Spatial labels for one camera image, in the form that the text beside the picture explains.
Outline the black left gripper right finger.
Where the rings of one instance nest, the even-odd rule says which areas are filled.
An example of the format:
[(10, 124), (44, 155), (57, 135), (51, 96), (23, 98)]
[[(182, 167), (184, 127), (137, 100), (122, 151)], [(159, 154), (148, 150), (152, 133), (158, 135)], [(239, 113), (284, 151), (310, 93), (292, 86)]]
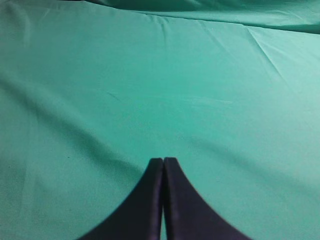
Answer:
[(163, 210), (168, 240), (248, 240), (199, 195), (175, 157), (164, 159)]

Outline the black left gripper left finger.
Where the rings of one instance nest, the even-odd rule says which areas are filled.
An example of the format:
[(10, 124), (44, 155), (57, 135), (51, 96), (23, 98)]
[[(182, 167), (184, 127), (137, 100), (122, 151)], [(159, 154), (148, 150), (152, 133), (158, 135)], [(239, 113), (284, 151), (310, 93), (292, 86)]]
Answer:
[(81, 240), (159, 240), (163, 160), (152, 158), (137, 185), (117, 209)]

